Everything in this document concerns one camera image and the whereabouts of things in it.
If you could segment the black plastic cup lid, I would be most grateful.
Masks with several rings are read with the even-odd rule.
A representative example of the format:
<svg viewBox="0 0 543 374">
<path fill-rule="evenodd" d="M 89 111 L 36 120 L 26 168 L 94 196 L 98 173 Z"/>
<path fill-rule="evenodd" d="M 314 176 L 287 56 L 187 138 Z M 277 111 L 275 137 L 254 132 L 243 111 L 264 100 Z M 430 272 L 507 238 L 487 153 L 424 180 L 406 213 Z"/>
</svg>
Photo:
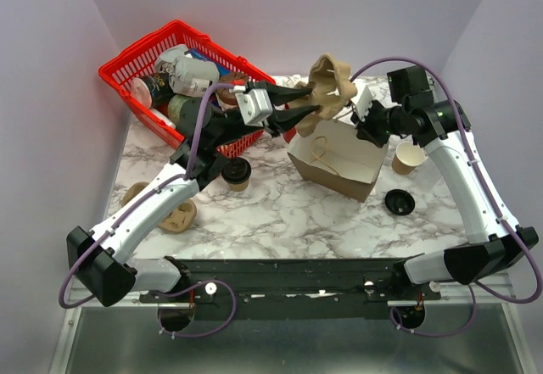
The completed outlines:
<svg viewBox="0 0 543 374">
<path fill-rule="evenodd" d="M 230 184 L 242 184 L 251 176 L 251 165 L 248 160 L 236 157 L 231 158 L 221 170 L 222 178 Z"/>
</svg>

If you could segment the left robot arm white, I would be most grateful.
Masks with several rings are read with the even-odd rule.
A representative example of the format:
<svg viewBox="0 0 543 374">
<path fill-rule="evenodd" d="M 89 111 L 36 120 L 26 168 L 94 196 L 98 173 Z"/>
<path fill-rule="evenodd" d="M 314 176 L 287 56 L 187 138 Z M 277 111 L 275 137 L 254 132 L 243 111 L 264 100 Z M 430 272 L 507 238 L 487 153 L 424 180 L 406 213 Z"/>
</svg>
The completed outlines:
<svg viewBox="0 0 543 374">
<path fill-rule="evenodd" d="M 139 243 L 179 205 L 203 191 L 228 164 L 219 147 L 258 130 L 277 137 L 293 129 L 314 104 L 287 108 L 312 87 L 280 87 L 268 81 L 214 83 L 200 98 L 178 105 L 184 139 L 161 172 L 127 205 L 90 231 L 75 227 L 66 238 L 69 275 L 108 307 L 137 291 L 182 300 L 188 281 L 172 258 L 136 260 Z"/>
</svg>

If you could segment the brown paper coffee cup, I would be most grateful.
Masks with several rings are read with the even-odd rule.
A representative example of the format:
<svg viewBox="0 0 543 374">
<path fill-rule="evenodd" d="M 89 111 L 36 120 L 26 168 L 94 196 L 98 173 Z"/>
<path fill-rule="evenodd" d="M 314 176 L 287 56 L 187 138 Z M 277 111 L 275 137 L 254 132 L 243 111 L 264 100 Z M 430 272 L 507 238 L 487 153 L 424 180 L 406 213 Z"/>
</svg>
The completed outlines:
<svg viewBox="0 0 543 374">
<path fill-rule="evenodd" d="M 225 180 L 225 182 L 227 183 L 229 189 L 234 192 L 242 192 L 249 185 L 249 179 L 244 181 Z"/>
</svg>

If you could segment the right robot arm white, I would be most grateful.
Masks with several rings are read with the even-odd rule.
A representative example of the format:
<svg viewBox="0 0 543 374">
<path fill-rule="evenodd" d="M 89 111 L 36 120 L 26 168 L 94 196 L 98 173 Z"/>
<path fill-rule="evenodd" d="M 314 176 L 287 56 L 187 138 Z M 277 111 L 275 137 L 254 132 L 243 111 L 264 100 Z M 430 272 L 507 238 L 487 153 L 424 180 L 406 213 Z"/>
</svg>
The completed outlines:
<svg viewBox="0 0 543 374">
<path fill-rule="evenodd" d="M 458 102 L 435 101 L 424 68 L 387 74 L 393 106 L 386 108 L 358 87 L 352 98 L 357 137 L 381 148 L 392 136 L 411 137 L 434 162 L 461 215 L 467 243 L 405 260 L 390 278 L 392 293 L 409 299 L 423 283 L 467 285 L 516 264 L 539 237 L 523 227 L 501 200 L 476 149 Z"/>
</svg>

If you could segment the brown paper takeout bag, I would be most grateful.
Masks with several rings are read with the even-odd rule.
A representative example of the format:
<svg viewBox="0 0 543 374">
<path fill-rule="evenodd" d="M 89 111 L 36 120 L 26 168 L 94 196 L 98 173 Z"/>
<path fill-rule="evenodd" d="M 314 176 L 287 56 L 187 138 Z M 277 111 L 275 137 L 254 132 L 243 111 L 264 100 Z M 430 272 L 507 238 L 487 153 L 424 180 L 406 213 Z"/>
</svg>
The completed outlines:
<svg viewBox="0 0 543 374">
<path fill-rule="evenodd" d="M 304 180 L 364 203 L 377 183 L 389 146 L 379 148 L 356 134 L 345 118 L 324 120 L 308 137 L 295 135 L 288 156 Z"/>
</svg>

